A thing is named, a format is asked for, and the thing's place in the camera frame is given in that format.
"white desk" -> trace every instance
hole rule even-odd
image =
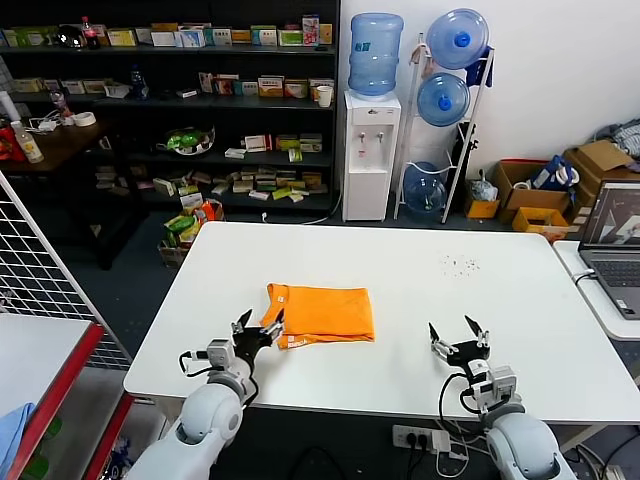
[[[90,323],[0,313],[0,417],[40,403]]]
[[[552,248],[519,233],[208,223],[125,389],[164,405],[188,396],[206,378],[186,378],[180,353],[228,338],[248,308],[257,322],[269,282],[368,288],[376,341],[263,349],[257,404],[435,418],[455,370],[430,351],[427,322],[447,341],[464,341],[472,338],[467,314],[491,331],[490,361],[512,366],[532,415],[640,422],[640,393]],[[462,388],[451,385],[446,416],[471,417],[458,404]]]
[[[579,245],[580,242],[570,241],[553,244],[569,275],[577,275],[589,268],[580,258]],[[625,320],[598,281],[583,278],[577,286],[609,337],[620,341],[640,340],[640,320]]]
[[[553,244],[553,249],[570,277],[589,268],[580,258],[579,245],[580,242],[572,241],[559,241]],[[583,278],[578,282],[577,289],[609,337],[619,341],[640,341],[640,321],[625,320],[598,281]],[[631,376],[635,383],[640,385],[639,362],[631,366]],[[592,425],[587,428],[574,428],[567,433],[566,440],[561,441],[563,451],[582,443],[604,427],[605,425]]]

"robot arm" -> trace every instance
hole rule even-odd
[[[429,324],[431,349],[448,365],[462,368],[469,388],[463,407],[479,416],[487,432],[491,458],[505,480],[576,480],[546,423],[525,413],[516,394],[516,376],[508,366],[491,368],[489,332],[465,316],[476,340],[450,345]],[[472,397],[477,409],[465,403]]]
[[[188,376],[208,372],[205,385],[185,400],[167,434],[152,444],[129,470],[127,480],[206,480],[220,451],[233,441],[243,408],[257,396],[254,361],[262,347],[282,334],[284,311],[269,327],[246,327],[251,310],[232,324],[233,342],[212,340],[206,351],[185,352],[180,365]],[[209,360],[210,367],[189,374],[184,358]]]

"orange cloth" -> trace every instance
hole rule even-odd
[[[373,342],[373,317],[366,288],[292,287],[270,283],[271,306],[262,325],[274,322],[284,308],[284,333],[278,339],[281,349],[316,342]]]

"cup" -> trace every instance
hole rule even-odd
[[[316,87],[318,91],[318,105],[322,108],[331,106],[331,97],[333,97],[333,87],[327,85],[320,85]]]

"power strip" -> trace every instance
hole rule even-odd
[[[451,451],[451,438],[449,433],[444,430],[434,430],[431,428],[422,427],[410,427],[406,425],[394,425],[391,434],[393,440],[393,446],[399,448],[411,448],[409,442],[407,442],[407,435],[413,433],[416,438],[420,435],[427,437],[427,450],[431,453],[436,451],[441,453],[448,453]]]

